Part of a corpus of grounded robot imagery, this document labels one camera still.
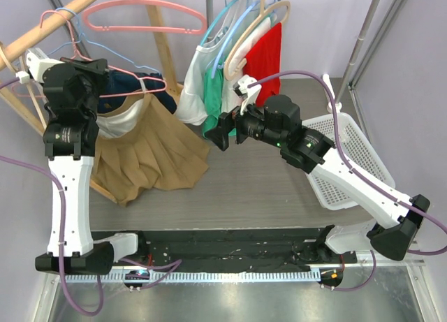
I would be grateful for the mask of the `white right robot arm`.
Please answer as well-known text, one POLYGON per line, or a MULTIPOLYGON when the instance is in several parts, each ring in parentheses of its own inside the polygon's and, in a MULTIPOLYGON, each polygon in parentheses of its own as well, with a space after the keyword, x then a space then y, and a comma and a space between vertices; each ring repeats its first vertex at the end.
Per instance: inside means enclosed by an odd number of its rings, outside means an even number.
POLYGON ((302 124, 300 108, 289 97, 272 96, 263 110, 243 102, 222 113, 205 136, 225 151, 231 131, 238 144, 253 138, 279 148, 287 164, 331 183, 372 216, 363 224, 329 226, 315 246, 319 260, 329 263, 348 251, 373 249, 401 261, 409 252, 429 200, 396 191, 346 158, 330 138, 302 124))

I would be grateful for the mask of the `light blue wire hanger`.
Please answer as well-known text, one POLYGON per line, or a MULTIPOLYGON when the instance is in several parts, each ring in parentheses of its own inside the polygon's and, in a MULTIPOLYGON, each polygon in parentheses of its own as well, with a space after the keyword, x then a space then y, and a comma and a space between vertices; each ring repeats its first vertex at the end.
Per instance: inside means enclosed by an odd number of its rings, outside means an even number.
POLYGON ((48 14, 52 15, 59 15, 63 18, 63 24, 66 25, 68 28, 68 35, 70 36, 70 41, 63 43, 59 47, 57 47, 55 50, 51 51, 49 54, 47 54, 49 57, 52 57, 56 52, 60 51, 63 47, 71 46, 73 48, 73 56, 71 59, 83 59, 85 61, 90 61, 91 57, 87 56, 87 53, 81 52, 81 47, 83 43, 88 43, 90 45, 100 47, 101 49, 107 51, 109 54, 113 54, 116 57, 119 57, 120 59, 123 59, 124 61, 127 61, 132 65, 132 67, 137 68, 138 70, 145 70, 145 71, 151 71, 149 75, 137 75, 137 78, 155 78, 156 75, 160 75, 161 73, 156 70, 155 68, 152 68, 147 65, 138 65, 133 60, 121 55, 120 53, 110 49, 109 47, 102 45, 100 43, 91 41, 88 39, 87 35, 83 31, 83 26, 80 24, 80 16, 73 10, 70 10, 68 8, 57 8, 55 10, 47 10, 41 14, 40 22, 38 27, 41 29, 43 27, 43 20, 45 19, 45 16, 48 14))

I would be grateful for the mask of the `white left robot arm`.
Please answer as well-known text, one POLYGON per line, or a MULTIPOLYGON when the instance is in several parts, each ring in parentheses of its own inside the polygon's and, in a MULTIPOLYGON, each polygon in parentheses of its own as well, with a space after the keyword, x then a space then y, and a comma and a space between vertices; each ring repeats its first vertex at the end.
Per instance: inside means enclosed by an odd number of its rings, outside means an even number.
POLYGON ((95 241, 89 223, 90 177, 99 127, 100 96, 108 83, 105 59, 63 58, 42 74, 41 84, 49 120, 43 134, 51 176, 52 228, 47 251, 37 256, 40 272, 65 275, 106 275, 126 258, 142 265, 149 249, 136 232, 116 233, 95 241))

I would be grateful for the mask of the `blue denim skirt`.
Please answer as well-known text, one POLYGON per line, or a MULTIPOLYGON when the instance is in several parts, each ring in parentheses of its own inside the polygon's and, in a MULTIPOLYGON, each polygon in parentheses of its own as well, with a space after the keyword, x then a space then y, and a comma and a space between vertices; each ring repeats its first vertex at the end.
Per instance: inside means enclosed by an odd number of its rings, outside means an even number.
MULTIPOLYGON (((97 113, 105 114, 121 107, 127 97, 127 93, 141 90, 140 82, 137 78, 120 71, 112 70, 109 73, 108 83, 105 86, 103 94, 100 97, 97 106, 97 113)), ((174 98, 166 91, 154 92, 159 102, 173 114, 177 109, 174 98)))

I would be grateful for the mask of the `tan cloth garment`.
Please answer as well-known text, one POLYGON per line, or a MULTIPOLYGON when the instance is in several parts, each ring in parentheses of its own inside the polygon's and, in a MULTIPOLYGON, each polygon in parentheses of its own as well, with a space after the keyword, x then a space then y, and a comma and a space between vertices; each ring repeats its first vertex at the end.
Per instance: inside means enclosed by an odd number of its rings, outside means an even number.
POLYGON ((209 146, 153 94, 126 97, 96 123, 91 179, 122 206, 145 189, 192 188, 209 168, 209 146))

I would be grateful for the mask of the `pink wire hanger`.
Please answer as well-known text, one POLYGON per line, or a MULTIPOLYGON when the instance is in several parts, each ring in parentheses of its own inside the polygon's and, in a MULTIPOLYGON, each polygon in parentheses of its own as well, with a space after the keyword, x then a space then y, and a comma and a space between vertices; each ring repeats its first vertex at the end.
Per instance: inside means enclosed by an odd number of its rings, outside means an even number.
POLYGON ((73 47, 73 57, 62 58, 61 60, 51 59, 48 55, 37 49, 34 54, 39 61, 30 61, 27 63, 30 76, 37 82, 42 80, 42 74, 49 69, 50 66, 61 63, 63 61, 74 65, 78 70, 86 73, 89 77, 95 79, 101 85, 101 97, 113 98, 134 94, 147 93, 163 93, 167 88, 167 83, 160 73, 132 73, 121 68, 111 66, 105 59, 92 60, 84 56, 78 49, 78 44, 82 42, 85 36, 81 31, 75 35, 73 25, 64 12, 68 12, 78 21, 78 14, 67 8, 57 8, 55 10, 47 10, 41 14, 39 26, 43 26, 44 17, 48 13, 60 15, 68 27, 71 37, 71 45, 73 47))

